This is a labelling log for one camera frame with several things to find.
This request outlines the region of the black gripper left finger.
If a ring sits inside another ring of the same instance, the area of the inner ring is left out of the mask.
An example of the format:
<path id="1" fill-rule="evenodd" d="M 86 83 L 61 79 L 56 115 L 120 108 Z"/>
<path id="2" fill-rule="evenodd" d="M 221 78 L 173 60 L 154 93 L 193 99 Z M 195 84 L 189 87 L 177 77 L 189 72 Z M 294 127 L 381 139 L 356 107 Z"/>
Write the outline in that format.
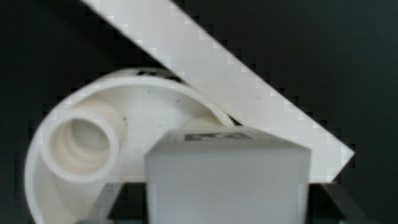
<path id="1" fill-rule="evenodd" d="M 88 211 L 74 224 L 145 224 L 145 184 L 106 184 Z"/>

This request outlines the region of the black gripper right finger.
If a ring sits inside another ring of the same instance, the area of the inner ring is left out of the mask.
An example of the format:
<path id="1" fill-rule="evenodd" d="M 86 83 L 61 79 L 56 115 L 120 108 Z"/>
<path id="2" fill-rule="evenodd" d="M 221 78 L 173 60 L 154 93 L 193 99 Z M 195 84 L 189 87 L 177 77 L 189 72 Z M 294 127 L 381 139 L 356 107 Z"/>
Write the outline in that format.
<path id="1" fill-rule="evenodd" d="M 307 224 L 379 224 L 337 183 L 308 186 Z"/>

